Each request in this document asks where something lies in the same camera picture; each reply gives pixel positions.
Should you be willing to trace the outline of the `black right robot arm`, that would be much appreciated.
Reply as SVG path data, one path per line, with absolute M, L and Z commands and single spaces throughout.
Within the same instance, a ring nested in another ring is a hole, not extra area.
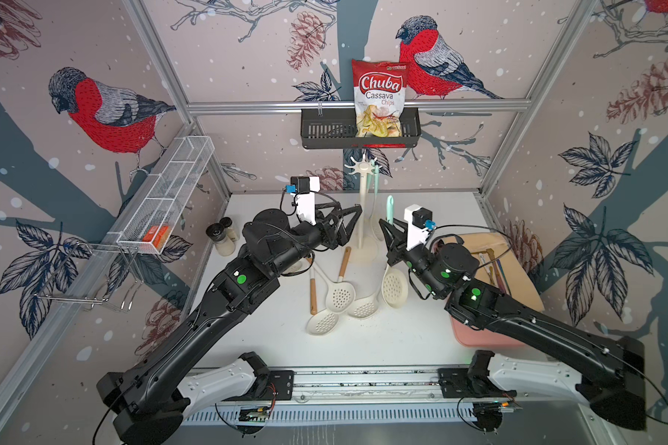
M 389 265 L 405 263 L 432 298 L 461 324 L 511 337 L 581 375 L 575 390 L 604 420 L 629 430 L 647 427 L 645 349 L 632 337 L 609 339 L 568 326 L 477 279 L 480 263 L 462 245 L 448 243 L 432 253 L 407 244 L 400 220 L 379 221 Z

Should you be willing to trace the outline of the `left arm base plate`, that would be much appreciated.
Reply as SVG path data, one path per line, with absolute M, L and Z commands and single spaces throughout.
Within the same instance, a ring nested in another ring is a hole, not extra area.
M 226 402 L 280 402 L 290 401 L 295 372 L 270 370 L 257 376 L 254 384 L 243 395 L 226 399 Z

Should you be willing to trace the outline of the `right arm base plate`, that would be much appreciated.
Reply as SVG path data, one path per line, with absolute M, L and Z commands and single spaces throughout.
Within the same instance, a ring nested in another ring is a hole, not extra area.
M 517 397 L 517 391 L 497 387 L 488 376 L 470 374 L 467 368 L 444 367 L 437 369 L 438 384 L 444 399 Z

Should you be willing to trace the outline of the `cream utensil rack stand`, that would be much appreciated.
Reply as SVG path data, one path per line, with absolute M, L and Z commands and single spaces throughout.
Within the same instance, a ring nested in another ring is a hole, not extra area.
M 345 165 L 345 168 L 351 169 L 355 174 L 359 174 L 359 205 L 362 214 L 356 223 L 356 235 L 348 243 L 350 247 L 350 262 L 353 264 L 371 263 L 378 255 L 378 246 L 374 237 L 367 235 L 367 179 L 374 172 L 374 165 L 364 155 L 361 161 L 355 161 L 351 158 L 352 164 Z

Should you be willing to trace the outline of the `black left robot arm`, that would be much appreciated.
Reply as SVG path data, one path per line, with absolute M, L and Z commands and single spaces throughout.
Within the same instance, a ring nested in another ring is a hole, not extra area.
M 213 278 L 202 301 L 153 352 L 123 372 L 98 381 L 102 402 L 115 414 L 125 444 L 162 444 L 193 413 L 224 400 L 265 395 L 269 370 L 254 352 L 200 375 L 192 368 L 228 331 L 280 286 L 279 279 L 317 248 L 345 246 L 362 215 L 360 205 L 315 205 L 315 220 L 289 225 L 284 211 L 268 209 L 243 226 L 245 244 Z

